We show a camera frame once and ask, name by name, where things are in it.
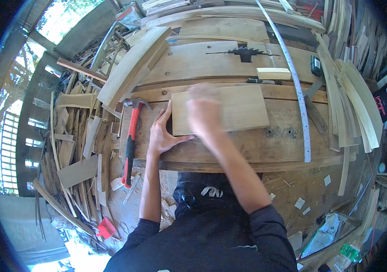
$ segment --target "person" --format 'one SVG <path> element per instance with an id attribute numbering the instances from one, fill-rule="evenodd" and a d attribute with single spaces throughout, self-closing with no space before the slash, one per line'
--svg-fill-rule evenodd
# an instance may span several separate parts
<path id="1" fill-rule="evenodd" d="M 104 271 L 297 271 L 282 217 L 222 129 L 222 105 L 211 95 L 215 92 L 207 84 L 193 85 L 189 92 L 189 127 L 225 174 L 179 172 L 173 194 L 176 220 L 159 232 L 159 157 L 194 138 L 168 133 L 169 101 L 151 127 L 139 223 Z"/>

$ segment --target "black shirt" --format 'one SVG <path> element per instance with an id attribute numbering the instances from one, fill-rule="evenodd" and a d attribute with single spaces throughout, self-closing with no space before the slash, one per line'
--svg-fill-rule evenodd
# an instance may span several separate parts
<path id="1" fill-rule="evenodd" d="M 140 219 L 104 271 L 297 271 L 277 210 L 243 213 L 207 199 L 195 210 L 179 203 L 177 220 L 161 232 L 158 223 Z"/>

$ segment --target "measuring tape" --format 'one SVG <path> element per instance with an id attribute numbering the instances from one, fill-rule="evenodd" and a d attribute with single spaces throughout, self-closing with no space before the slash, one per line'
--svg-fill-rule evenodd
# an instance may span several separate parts
<path id="1" fill-rule="evenodd" d="M 304 133 L 304 161 L 311 161 L 311 144 L 310 144 L 310 128 L 308 127 L 307 109 L 305 108 L 304 94 L 302 93 L 301 83 L 299 82 L 298 74 L 296 74 L 295 66 L 293 65 L 292 58 L 290 57 L 289 51 L 284 44 L 283 38 L 277 30 L 277 27 L 272 22 L 272 19 L 267 15 L 264 8 L 261 6 L 258 0 L 255 0 L 258 7 L 261 9 L 263 14 L 266 16 L 267 21 L 273 29 L 273 32 L 277 36 L 278 42 L 280 43 L 281 49 L 283 50 L 284 56 L 286 57 L 287 64 L 289 65 L 290 72 L 292 73 L 293 82 L 295 83 L 296 95 L 298 96 L 299 110 L 301 112 L 302 119 L 302 131 Z"/>

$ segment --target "claw hammer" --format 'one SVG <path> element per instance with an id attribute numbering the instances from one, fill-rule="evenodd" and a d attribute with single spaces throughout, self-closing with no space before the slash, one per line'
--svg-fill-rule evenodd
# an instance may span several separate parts
<path id="1" fill-rule="evenodd" d="M 125 148 L 125 165 L 124 165 L 124 174 L 122 174 L 121 182 L 124 184 L 125 188 L 131 188 L 131 168 L 133 167 L 133 159 L 135 157 L 136 150 L 136 125 L 139 118 L 139 112 L 142 107 L 145 105 L 148 109 L 151 109 L 149 104 L 140 97 L 135 97 L 133 99 L 126 98 L 124 100 L 124 106 L 133 106 L 133 112 L 131 113 L 129 135 L 127 138 L 127 147 Z"/>

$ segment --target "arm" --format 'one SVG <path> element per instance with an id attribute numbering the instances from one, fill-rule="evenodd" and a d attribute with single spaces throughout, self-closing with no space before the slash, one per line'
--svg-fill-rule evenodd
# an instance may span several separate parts
<path id="1" fill-rule="evenodd" d="M 160 199 L 160 179 L 158 175 L 158 161 L 160 155 L 174 145 L 193 139 L 187 135 L 174 137 L 166 130 L 166 123 L 172 112 L 169 101 L 167 110 L 162 110 L 151 126 L 149 146 L 146 155 L 145 178 L 143 181 L 142 197 L 139 207 L 139 218 L 160 223 L 162 207 Z"/>
<path id="2" fill-rule="evenodd" d="M 193 85 L 187 102 L 188 123 L 225 171 L 240 205 L 249 214 L 272 204 L 269 193 L 255 171 L 221 128 L 222 105 L 206 84 Z"/>

